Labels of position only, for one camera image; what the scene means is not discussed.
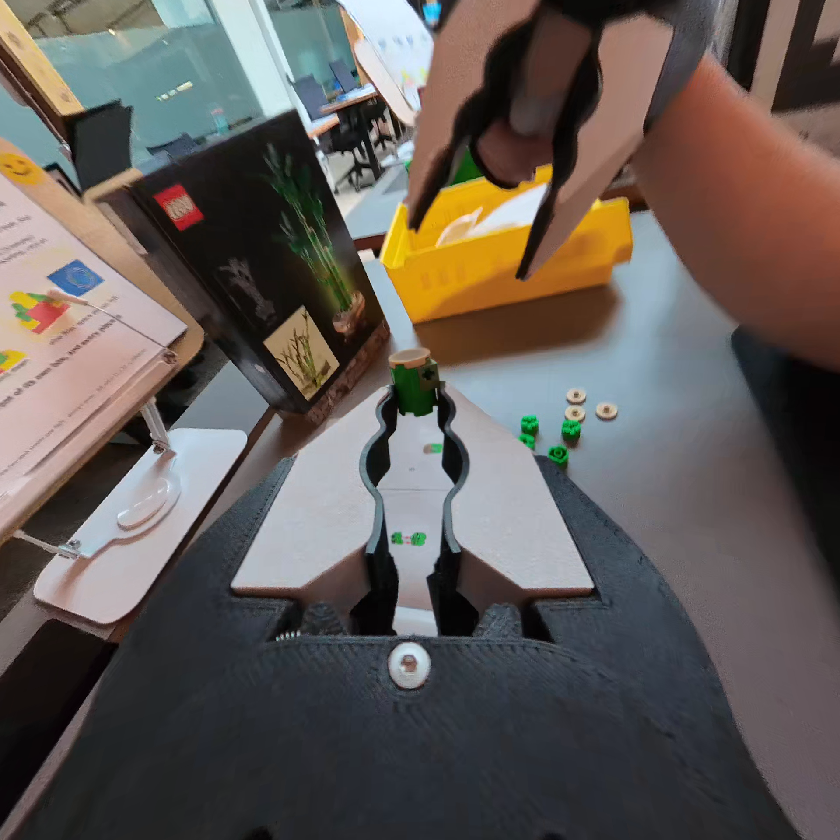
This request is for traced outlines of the white stand base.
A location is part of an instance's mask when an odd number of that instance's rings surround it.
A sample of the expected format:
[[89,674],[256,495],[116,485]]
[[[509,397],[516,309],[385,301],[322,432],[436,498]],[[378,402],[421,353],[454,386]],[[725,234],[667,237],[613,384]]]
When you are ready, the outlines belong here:
[[57,554],[41,571],[40,604],[98,626],[144,599],[242,455],[238,429],[177,428],[169,448],[140,458],[72,535],[77,556]]

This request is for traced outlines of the green plastic piece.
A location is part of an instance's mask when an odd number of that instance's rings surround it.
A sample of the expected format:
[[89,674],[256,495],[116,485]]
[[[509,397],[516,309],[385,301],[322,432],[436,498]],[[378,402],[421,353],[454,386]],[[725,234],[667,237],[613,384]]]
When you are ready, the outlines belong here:
[[451,175],[448,186],[457,186],[468,182],[473,182],[485,177],[483,171],[480,169],[474,160],[469,147],[465,150],[457,169]]

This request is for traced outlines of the yellow plastic bin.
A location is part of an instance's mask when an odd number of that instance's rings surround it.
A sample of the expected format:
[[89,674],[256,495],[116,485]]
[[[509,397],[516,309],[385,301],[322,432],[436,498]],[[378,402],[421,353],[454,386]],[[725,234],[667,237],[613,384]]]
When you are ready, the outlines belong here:
[[417,232],[407,226],[400,203],[381,248],[380,261],[413,324],[459,314],[550,298],[608,285],[615,266],[633,254],[631,204],[626,196],[597,201],[564,245],[529,279],[516,272],[530,227],[437,247],[438,237],[457,217],[483,208],[485,217],[528,189],[549,183],[551,169],[505,191],[481,178],[445,188]]

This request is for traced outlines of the black office chair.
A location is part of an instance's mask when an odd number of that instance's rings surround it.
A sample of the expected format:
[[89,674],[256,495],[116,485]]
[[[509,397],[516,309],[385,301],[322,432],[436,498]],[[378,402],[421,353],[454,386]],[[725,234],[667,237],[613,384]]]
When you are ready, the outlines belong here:
[[291,80],[290,85],[311,122],[319,121],[328,116],[322,112],[322,109],[329,105],[329,100],[314,76],[309,75]]
[[336,181],[335,192],[344,182],[349,183],[357,193],[360,192],[367,172],[373,174],[374,181],[377,180],[379,162],[373,152],[370,136],[364,127],[359,129],[359,126],[351,121],[339,121],[324,134],[324,142],[330,152],[340,155],[349,154],[352,159],[350,168]]

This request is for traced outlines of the building instruction booklet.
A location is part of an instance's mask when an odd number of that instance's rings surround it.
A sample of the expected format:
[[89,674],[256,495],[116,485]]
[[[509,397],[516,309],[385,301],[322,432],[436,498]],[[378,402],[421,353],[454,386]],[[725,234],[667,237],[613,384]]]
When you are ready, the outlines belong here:
[[390,467],[378,484],[398,575],[396,621],[434,622],[428,576],[442,540],[443,506],[454,483],[443,468],[437,415],[398,415],[388,439]]

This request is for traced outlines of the green brick stack tan top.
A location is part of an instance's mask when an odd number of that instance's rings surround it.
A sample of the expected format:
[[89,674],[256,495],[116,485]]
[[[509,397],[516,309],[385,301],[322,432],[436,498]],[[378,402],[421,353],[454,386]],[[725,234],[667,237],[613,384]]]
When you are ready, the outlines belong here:
[[399,414],[424,417],[438,401],[440,379],[431,351],[416,347],[392,353],[388,358]]

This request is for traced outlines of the white plastic bag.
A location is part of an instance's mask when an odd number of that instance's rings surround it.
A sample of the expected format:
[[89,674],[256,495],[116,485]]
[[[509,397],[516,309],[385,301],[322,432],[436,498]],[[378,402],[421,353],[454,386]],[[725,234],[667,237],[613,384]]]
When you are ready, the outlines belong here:
[[547,183],[536,185],[526,192],[508,199],[485,217],[482,216],[482,207],[457,217],[444,228],[435,245],[442,247],[452,245],[463,239],[493,235],[512,228],[530,227],[542,204],[548,186]]

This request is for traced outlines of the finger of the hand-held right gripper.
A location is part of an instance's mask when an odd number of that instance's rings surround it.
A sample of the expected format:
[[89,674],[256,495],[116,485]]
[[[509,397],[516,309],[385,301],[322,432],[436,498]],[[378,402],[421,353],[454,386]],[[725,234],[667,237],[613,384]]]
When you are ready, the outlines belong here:
[[593,31],[563,76],[553,125],[552,174],[517,269],[529,280],[569,239],[644,135],[644,121],[674,35],[653,14],[631,14]]
[[490,183],[515,186],[491,173],[478,142],[511,104],[513,73],[533,34],[539,6],[535,1],[444,4],[416,123],[406,195],[409,229],[422,226],[467,154]]

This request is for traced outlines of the black bamboo picture box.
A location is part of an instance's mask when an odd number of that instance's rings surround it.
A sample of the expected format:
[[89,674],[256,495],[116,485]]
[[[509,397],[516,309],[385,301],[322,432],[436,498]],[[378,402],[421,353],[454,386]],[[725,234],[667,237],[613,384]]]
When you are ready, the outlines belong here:
[[122,197],[112,208],[208,337],[271,408],[322,424],[390,330],[298,113],[143,175]]

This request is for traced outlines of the dark blue clothing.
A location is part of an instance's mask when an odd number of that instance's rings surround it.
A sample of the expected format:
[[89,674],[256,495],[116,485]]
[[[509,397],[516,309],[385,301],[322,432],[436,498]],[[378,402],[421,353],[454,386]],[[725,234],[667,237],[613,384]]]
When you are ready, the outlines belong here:
[[744,327],[731,350],[806,522],[839,586],[839,373],[767,344]]

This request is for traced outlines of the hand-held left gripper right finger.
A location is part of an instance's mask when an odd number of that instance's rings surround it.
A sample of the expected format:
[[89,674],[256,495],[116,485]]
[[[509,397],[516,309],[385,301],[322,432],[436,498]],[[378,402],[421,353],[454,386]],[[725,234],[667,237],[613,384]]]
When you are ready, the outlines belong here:
[[437,425],[452,482],[427,577],[438,633],[471,635],[494,605],[592,596],[592,575],[532,451],[446,385]]

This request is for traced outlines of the person's right forearm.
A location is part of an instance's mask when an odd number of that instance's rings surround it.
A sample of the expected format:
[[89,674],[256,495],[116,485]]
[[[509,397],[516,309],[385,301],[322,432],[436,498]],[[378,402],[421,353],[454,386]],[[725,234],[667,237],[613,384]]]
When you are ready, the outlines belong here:
[[838,159],[705,55],[631,160],[696,284],[738,325],[838,371]]

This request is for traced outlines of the yellow smiley sticker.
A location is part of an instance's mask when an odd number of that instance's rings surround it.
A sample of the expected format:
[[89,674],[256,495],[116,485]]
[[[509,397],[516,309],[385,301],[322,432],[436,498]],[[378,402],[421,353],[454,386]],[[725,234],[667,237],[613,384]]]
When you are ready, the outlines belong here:
[[46,179],[45,171],[28,157],[12,152],[0,154],[1,174],[18,185],[33,186]]

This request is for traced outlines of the wooden office table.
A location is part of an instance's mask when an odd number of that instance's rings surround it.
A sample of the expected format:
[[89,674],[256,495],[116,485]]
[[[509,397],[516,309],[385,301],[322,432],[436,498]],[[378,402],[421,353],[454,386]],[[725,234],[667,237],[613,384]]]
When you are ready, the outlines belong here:
[[[334,101],[330,102],[327,107],[322,109],[322,112],[328,116],[319,121],[312,122],[313,128],[309,130],[311,137],[313,139],[317,139],[328,132],[329,129],[336,125],[339,121],[343,122],[344,120],[348,120],[357,124],[360,130],[364,127],[364,130],[370,136],[371,146],[375,157],[377,158],[371,136],[371,121],[367,119],[365,112],[368,105],[370,105],[375,99],[378,99],[378,93],[372,85],[358,89],[353,95],[346,94],[343,97],[336,98]],[[380,162],[377,174],[378,178],[375,182],[377,182],[382,176],[382,167]]]

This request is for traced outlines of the black plastic panel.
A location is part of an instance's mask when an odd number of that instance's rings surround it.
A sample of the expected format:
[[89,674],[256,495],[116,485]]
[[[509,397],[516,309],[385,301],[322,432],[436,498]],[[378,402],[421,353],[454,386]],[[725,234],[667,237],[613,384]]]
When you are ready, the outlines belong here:
[[132,168],[133,107],[110,101],[64,118],[70,157],[84,193]]

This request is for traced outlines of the printed instruction sheet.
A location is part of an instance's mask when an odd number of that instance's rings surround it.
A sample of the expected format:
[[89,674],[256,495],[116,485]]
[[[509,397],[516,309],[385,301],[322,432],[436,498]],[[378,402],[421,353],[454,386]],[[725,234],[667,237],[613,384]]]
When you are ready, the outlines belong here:
[[10,496],[161,354],[103,314],[50,300],[50,288],[119,314],[167,346],[185,324],[4,176],[1,204],[1,480]]

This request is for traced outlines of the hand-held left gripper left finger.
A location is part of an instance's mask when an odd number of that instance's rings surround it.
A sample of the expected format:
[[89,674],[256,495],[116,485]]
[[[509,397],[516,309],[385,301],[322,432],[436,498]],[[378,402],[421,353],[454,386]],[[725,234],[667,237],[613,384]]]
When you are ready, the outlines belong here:
[[231,589],[329,604],[361,635],[392,635],[398,573],[379,484],[396,396],[380,388],[306,445],[273,496]]

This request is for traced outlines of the person's right hand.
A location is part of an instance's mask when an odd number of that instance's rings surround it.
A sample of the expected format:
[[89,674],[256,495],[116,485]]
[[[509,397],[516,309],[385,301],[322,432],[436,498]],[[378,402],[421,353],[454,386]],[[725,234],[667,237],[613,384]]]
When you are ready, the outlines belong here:
[[529,182],[553,162],[553,144],[540,136],[516,133],[502,120],[493,122],[473,143],[471,156],[486,179],[502,188]]

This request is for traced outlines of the metal page clip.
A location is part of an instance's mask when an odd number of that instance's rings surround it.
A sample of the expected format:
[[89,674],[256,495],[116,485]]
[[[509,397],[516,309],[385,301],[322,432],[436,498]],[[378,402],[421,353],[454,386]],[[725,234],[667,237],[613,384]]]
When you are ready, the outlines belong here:
[[165,363],[167,363],[170,366],[176,366],[178,359],[177,359],[176,353],[173,350],[171,350],[167,345],[161,343],[157,339],[152,338],[146,332],[143,332],[142,330],[137,329],[134,326],[130,325],[119,314],[110,313],[106,309],[101,308],[99,306],[96,306],[95,304],[89,302],[88,300],[86,300],[83,297],[73,296],[73,295],[71,295],[71,294],[69,294],[69,293],[67,293],[67,292],[65,292],[65,291],[63,291],[63,290],[61,290],[57,287],[50,288],[47,291],[47,297],[52,301],[65,302],[69,305],[75,305],[75,306],[83,307],[83,308],[93,310],[95,312],[98,312],[100,314],[103,314],[103,315],[111,318],[115,322],[120,323],[126,329],[132,331],[133,333],[138,334],[143,339],[151,342],[153,345],[155,345],[155,347],[157,349],[159,349],[161,351],[161,356],[162,356],[162,359]]

